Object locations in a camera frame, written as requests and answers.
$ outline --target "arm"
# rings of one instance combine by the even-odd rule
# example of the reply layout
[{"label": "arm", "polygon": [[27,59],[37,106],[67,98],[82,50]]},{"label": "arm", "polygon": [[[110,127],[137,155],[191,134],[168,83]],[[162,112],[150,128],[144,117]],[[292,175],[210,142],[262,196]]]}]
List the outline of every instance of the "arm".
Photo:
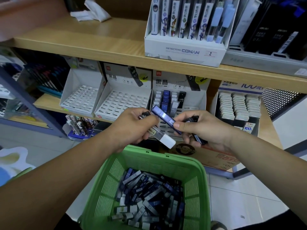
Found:
[{"label": "arm", "polygon": [[[199,116],[197,123],[183,123]],[[222,122],[207,111],[187,111],[178,115],[174,127],[186,143],[200,147],[190,134],[207,140],[209,146],[231,152],[260,181],[275,193],[307,224],[307,162],[274,145]]]},{"label": "arm", "polygon": [[0,187],[3,229],[54,229],[69,206],[113,152],[148,139],[156,116],[128,108],[105,131]]}]

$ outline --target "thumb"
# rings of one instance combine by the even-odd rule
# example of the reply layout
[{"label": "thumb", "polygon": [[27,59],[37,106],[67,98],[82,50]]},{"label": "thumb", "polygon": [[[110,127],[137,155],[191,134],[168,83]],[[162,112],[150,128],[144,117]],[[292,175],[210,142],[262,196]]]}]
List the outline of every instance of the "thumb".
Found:
[{"label": "thumb", "polygon": [[184,123],[184,122],[175,122],[173,124],[174,128],[182,131],[182,132],[186,132],[186,133],[196,133],[196,126],[197,123]]},{"label": "thumb", "polygon": [[145,117],[144,119],[138,120],[138,126],[143,130],[147,131],[154,125],[159,124],[159,118],[156,115],[150,115]]}]

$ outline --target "black perforated panel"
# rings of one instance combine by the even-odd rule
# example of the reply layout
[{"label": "black perforated panel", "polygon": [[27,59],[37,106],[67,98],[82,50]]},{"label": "black perforated panel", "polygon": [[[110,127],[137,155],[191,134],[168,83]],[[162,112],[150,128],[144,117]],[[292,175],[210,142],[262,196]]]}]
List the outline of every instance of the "black perforated panel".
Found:
[{"label": "black perforated panel", "polygon": [[261,97],[273,121],[305,97],[305,95],[304,93],[267,88]]}]

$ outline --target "green plastic basket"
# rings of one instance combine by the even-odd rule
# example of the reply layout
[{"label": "green plastic basket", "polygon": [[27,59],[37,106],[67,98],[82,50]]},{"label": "green plastic basket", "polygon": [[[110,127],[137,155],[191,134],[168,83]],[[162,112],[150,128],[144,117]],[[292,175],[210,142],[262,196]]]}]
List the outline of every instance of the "green plastic basket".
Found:
[{"label": "green plastic basket", "polygon": [[160,154],[129,145],[121,153],[112,154],[99,170],[79,218],[83,230],[136,229],[121,221],[107,220],[107,216],[113,215],[113,207],[119,205],[114,197],[120,177],[129,167],[181,180],[185,201],[183,229],[210,229],[207,177],[202,164],[190,157]]}]

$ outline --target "white tissue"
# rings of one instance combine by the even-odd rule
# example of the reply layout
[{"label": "white tissue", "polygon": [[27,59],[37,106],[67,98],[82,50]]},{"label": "white tissue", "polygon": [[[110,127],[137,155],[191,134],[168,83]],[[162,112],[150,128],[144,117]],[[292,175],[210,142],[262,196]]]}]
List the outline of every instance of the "white tissue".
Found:
[{"label": "white tissue", "polygon": [[75,17],[78,21],[98,20],[103,22],[111,16],[94,0],[85,0],[84,5],[89,9],[84,11],[70,12],[70,16]]}]

